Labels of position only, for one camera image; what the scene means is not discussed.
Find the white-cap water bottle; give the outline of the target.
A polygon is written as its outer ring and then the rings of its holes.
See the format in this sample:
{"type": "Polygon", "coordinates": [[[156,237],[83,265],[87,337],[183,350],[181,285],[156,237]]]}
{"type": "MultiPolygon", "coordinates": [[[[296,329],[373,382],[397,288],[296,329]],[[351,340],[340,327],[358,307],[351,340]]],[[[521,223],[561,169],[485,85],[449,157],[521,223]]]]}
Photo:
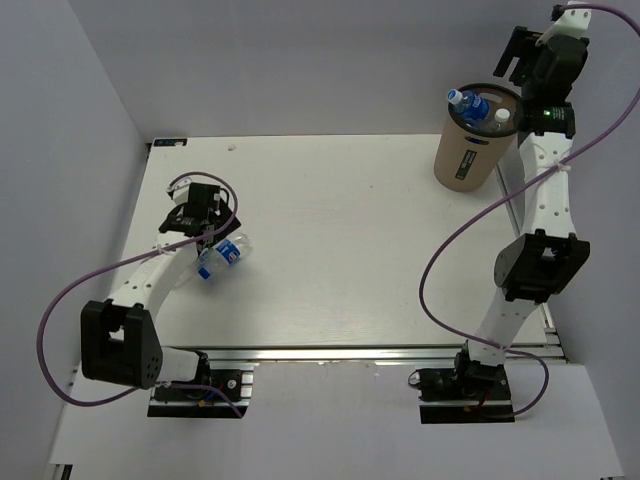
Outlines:
{"type": "Polygon", "coordinates": [[[498,108],[489,124],[489,131],[491,133],[504,131],[508,127],[510,118],[511,112],[507,108],[498,108]]]}

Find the blue-label bottle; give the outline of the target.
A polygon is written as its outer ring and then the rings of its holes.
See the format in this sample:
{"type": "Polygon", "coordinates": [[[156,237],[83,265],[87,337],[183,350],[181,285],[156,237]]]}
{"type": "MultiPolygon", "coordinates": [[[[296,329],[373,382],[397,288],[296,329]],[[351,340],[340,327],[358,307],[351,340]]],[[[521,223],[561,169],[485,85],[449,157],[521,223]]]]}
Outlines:
{"type": "Polygon", "coordinates": [[[490,111],[488,101],[470,90],[451,89],[447,93],[447,101],[453,111],[470,125],[485,121],[490,111]]]}

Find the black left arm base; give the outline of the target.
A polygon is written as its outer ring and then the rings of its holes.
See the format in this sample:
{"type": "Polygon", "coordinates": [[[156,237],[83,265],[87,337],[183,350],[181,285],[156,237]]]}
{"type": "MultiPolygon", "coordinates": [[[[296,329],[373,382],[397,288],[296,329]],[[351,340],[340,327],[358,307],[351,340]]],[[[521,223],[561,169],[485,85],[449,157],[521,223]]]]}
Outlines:
{"type": "Polygon", "coordinates": [[[204,387],[160,385],[152,390],[149,418],[240,419],[248,409],[253,390],[254,364],[210,363],[204,387]]]}

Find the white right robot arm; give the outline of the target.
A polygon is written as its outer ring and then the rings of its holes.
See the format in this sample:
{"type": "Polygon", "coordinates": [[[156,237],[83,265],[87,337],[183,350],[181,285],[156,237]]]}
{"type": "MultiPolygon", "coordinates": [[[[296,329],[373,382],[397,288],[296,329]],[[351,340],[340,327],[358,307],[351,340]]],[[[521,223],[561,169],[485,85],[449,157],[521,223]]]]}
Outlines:
{"type": "Polygon", "coordinates": [[[495,262],[492,303],[456,357],[451,384],[466,399],[486,389],[526,319],[559,294],[590,255],[590,244],[578,239],[571,217],[563,163],[576,133],[567,97],[588,57],[585,32],[583,27],[551,27],[544,33],[517,27],[494,71],[521,89],[514,126],[529,190],[521,234],[495,262]]]}

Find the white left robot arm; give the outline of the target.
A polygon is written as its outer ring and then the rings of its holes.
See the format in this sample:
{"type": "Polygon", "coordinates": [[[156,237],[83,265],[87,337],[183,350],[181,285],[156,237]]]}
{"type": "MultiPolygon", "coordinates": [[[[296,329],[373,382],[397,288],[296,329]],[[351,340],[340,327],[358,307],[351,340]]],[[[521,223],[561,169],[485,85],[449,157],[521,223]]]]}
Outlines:
{"type": "Polygon", "coordinates": [[[175,206],[159,228],[154,257],[106,300],[81,312],[81,367],[91,380],[150,389],[171,384],[199,399],[211,387],[205,353],[162,346],[154,320],[186,272],[211,279],[247,253],[228,190],[188,179],[169,190],[175,206]]]}

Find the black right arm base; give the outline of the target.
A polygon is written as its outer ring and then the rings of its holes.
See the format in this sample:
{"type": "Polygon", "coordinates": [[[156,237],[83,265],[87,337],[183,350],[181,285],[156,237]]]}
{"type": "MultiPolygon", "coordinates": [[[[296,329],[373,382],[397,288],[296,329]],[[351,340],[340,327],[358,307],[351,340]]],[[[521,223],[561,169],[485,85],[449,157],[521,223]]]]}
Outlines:
{"type": "Polygon", "coordinates": [[[502,365],[483,365],[460,352],[453,367],[417,369],[407,382],[419,392],[423,425],[515,421],[511,390],[502,365]]]}

